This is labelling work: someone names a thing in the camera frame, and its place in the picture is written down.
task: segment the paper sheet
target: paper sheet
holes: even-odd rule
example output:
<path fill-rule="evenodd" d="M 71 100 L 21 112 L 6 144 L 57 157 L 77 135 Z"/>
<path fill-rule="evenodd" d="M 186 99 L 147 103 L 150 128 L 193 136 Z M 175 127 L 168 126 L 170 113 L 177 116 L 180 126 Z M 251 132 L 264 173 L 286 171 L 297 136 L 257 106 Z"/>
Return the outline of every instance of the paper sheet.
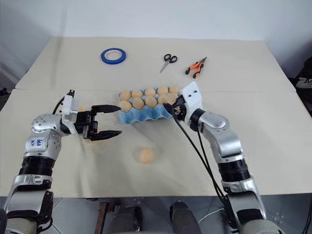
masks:
<path fill-rule="evenodd" d="M 108 48 L 126 51 L 118 65 L 102 62 Z M 164 55 L 178 61 L 164 64 Z M 263 41 L 155 38 L 52 38 L 18 89 L 121 91 L 185 84 L 185 70 L 207 56 L 197 79 L 201 91 L 294 92 Z"/>
<path fill-rule="evenodd" d="M 0 112 L 0 195 L 7 195 L 21 167 L 30 123 L 51 113 L 64 90 L 14 90 Z M 115 104 L 118 92 L 76 90 L 80 106 Z M 312 121 L 296 93 L 203 93 L 204 109 L 224 115 L 241 139 L 261 194 L 310 193 Z M 118 114 L 98 115 L 99 130 L 122 130 L 105 141 L 62 139 L 52 190 L 63 197 L 215 195 L 200 159 L 172 119 L 120 125 Z M 191 138 L 196 133 L 187 129 Z M 209 143 L 204 145 L 217 181 Z M 142 165 L 140 147 L 157 149 Z"/>

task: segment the brown egg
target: brown egg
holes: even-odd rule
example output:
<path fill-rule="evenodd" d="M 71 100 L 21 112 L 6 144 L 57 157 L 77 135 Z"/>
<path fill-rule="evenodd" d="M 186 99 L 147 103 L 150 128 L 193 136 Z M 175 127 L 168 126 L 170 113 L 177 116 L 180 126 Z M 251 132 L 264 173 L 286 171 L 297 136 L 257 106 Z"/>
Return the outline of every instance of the brown egg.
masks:
<path fill-rule="evenodd" d="M 129 112 L 132 108 L 131 103 L 128 101 L 119 101 L 119 106 L 120 106 L 121 110 L 124 112 Z"/>
<path fill-rule="evenodd" d="M 140 99 L 139 97 L 135 97 L 132 100 L 132 105 L 137 110 L 142 110 L 142 108 L 144 107 L 144 101 Z"/>
<path fill-rule="evenodd" d="M 129 90 L 124 90 L 120 93 L 120 100 L 127 101 L 131 98 L 131 93 Z"/>
<path fill-rule="evenodd" d="M 154 151 L 151 148 L 142 148 L 139 152 L 139 161 L 142 164 L 150 164 L 154 160 Z"/>
<path fill-rule="evenodd" d="M 159 95 L 163 95 L 163 94 L 167 94 L 168 93 L 168 88 L 166 86 L 160 86 L 158 89 L 157 89 L 157 93 Z"/>
<path fill-rule="evenodd" d="M 172 94 L 177 94 L 179 92 L 179 88 L 177 86 L 171 86 L 169 88 L 169 92 Z"/>
<path fill-rule="evenodd" d="M 155 89 L 148 88 L 145 90 L 145 96 L 154 96 L 156 94 Z"/>
<path fill-rule="evenodd" d="M 158 98 L 158 103 L 162 105 L 164 102 L 166 102 L 172 105 L 176 101 L 176 98 L 177 98 L 177 94 L 160 95 Z"/>
<path fill-rule="evenodd" d="M 132 97 L 133 98 L 141 98 L 143 96 L 143 93 L 141 90 L 136 89 L 132 91 Z"/>
<path fill-rule="evenodd" d="M 85 109 L 83 106 L 79 106 L 79 107 L 78 107 L 78 110 L 79 110 L 80 112 L 86 111 L 86 109 Z"/>
<path fill-rule="evenodd" d="M 145 105 L 149 106 L 149 107 L 156 107 L 156 105 L 158 104 L 157 100 L 155 97 L 153 96 L 147 96 L 145 99 Z"/>

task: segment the black-handled scissors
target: black-handled scissors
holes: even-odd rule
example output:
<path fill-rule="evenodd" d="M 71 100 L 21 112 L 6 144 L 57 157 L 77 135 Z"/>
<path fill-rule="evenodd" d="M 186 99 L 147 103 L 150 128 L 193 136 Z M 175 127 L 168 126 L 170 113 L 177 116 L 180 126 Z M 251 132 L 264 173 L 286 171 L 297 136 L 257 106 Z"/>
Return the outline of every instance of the black-handled scissors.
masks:
<path fill-rule="evenodd" d="M 165 64 L 163 65 L 162 69 L 160 70 L 159 73 L 161 73 L 169 63 L 174 63 L 177 61 L 177 56 L 171 56 L 171 54 L 166 54 L 164 56 Z"/>

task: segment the robotic arm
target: robotic arm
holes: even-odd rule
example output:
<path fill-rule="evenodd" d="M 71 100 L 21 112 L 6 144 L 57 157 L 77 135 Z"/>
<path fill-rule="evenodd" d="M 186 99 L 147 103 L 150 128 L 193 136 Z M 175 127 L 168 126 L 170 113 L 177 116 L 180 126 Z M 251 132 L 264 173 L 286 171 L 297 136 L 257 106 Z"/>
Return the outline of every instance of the robotic arm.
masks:
<path fill-rule="evenodd" d="M 278 226 L 266 220 L 266 211 L 254 178 L 248 171 L 239 138 L 225 117 L 202 110 L 197 84 L 190 83 L 181 90 L 173 105 L 165 103 L 164 106 L 177 120 L 199 131 L 210 142 L 222 177 L 221 184 L 227 193 L 222 200 L 229 225 L 246 234 L 264 230 L 283 233 Z"/>
<path fill-rule="evenodd" d="M 64 96 L 62 115 L 40 115 L 31 123 L 31 135 L 25 144 L 25 154 L 19 175 L 14 178 L 4 210 L 7 216 L 6 233 L 36 234 L 52 225 L 52 169 L 61 150 L 61 138 L 82 134 L 84 139 L 102 140 L 122 131 L 98 131 L 95 116 L 99 112 L 120 110 L 111 105 L 92 106 L 91 111 L 78 112 L 74 91 Z M 47 228 L 42 224 L 50 221 Z"/>

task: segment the handwritten label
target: handwritten label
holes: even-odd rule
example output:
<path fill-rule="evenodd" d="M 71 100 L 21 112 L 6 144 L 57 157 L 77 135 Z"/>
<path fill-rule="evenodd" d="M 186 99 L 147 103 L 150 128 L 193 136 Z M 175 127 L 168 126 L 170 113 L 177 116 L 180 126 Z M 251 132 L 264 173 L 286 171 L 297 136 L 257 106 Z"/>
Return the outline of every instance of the handwritten label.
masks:
<path fill-rule="evenodd" d="M 42 140 L 38 139 L 37 140 L 37 146 L 41 146 Z"/>

